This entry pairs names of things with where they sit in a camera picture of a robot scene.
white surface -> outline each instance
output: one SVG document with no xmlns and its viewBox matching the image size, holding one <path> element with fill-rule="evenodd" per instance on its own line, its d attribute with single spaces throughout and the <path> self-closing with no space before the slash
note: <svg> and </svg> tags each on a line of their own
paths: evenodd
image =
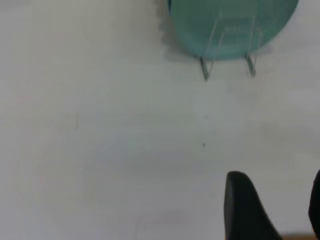
<svg viewBox="0 0 320 240">
<path fill-rule="evenodd" d="M 230 170 L 280 232 L 311 231 L 320 1 L 255 79 L 237 60 L 207 83 L 163 1 L 0 2 L 0 239 L 223 240 Z"/>
</svg>

teal plate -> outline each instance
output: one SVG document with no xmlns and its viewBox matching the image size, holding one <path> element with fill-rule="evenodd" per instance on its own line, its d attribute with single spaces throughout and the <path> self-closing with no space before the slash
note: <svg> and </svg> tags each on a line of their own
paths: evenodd
<svg viewBox="0 0 320 240">
<path fill-rule="evenodd" d="M 167 3 L 181 44 L 195 56 L 222 60 L 244 57 L 273 39 L 291 18 L 298 1 L 168 0 Z"/>
</svg>

wire stand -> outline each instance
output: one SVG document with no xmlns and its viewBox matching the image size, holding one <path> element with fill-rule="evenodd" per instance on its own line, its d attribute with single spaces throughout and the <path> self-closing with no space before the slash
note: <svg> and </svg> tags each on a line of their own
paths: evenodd
<svg viewBox="0 0 320 240">
<path fill-rule="evenodd" d="M 261 29 L 259 27 L 255 27 L 255 23 L 256 23 L 256 16 L 252 17 L 252 22 L 251 22 L 251 28 L 250 28 L 250 35 L 249 35 L 249 43 L 248 43 L 248 49 L 246 51 L 245 56 L 243 56 L 246 59 L 246 62 L 248 64 L 249 67 L 249 71 L 252 77 L 254 77 L 256 75 L 256 63 L 257 63 L 257 57 L 258 57 L 258 49 L 260 48 L 261 45 L 261 41 L 262 41 L 262 36 L 263 36 L 263 32 L 261 31 Z M 237 28 L 225 28 L 224 31 L 221 33 L 220 38 L 219 38 L 219 42 L 218 42 L 218 46 L 217 49 L 214 53 L 213 59 L 210 61 L 210 67 L 208 69 L 207 67 L 207 56 L 208 56 L 208 51 L 210 49 L 210 46 L 212 44 L 212 41 L 214 39 L 214 35 L 216 33 L 216 28 L 217 28 L 217 24 L 218 24 L 218 20 L 215 20 L 211 34 L 210 34 L 210 38 L 208 41 L 208 45 L 206 47 L 206 51 L 203 57 L 200 58 L 200 64 L 201 64 L 201 68 L 202 68 L 202 72 L 203 72 L 203 76 L 204 76 L 204 80 L 208 81 L 211 72 L 213 70 L 214 67 L 214 63 L 217 60 L 217 56 L 219 54 L 221 45 L 223 43 L 225 34 L 236 34 L 236 33 L 243 33 L 243 29 L 239 30 Z M 253 41 L 253 36 L 254 36 L 254 32 L 258 32 L 259 34 L 259 39 L 258 39 L 258 43 L 256 46 L 256 51 L 254 53 L 254 58 L 252 60 L 252 57 L 250 55 L 251 49 L 252 49 L 252 41 Z"/>
</svg>

black object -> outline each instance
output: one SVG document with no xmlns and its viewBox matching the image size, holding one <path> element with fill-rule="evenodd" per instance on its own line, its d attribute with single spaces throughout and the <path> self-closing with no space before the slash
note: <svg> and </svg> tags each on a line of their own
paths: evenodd
<svg viewBox="0 0 320 240">
<path fill-rule="evenodd" d="M 282 240 L 252 181 L 238 171 L 229 172 L 226 177 L 224 226 L 226 240 Z"/>
<path fill-rule="evenodd" d="M 320 239 L 320 171 L 317 173 L 313 182 L 309 205 L 309 218 L 316 237 Z"/>
</svg>

wooden edge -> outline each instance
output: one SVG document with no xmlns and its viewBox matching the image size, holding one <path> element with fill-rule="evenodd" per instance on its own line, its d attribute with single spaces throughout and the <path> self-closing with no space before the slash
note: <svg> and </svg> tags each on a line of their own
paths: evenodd
<svg viewBox="0 0 320 240">
<path fill-rule="evenodd" d="M 283 240 L 317 240 L 316 236 L 313 234 L 290 234 L 283 235 Z"/>
</svg>

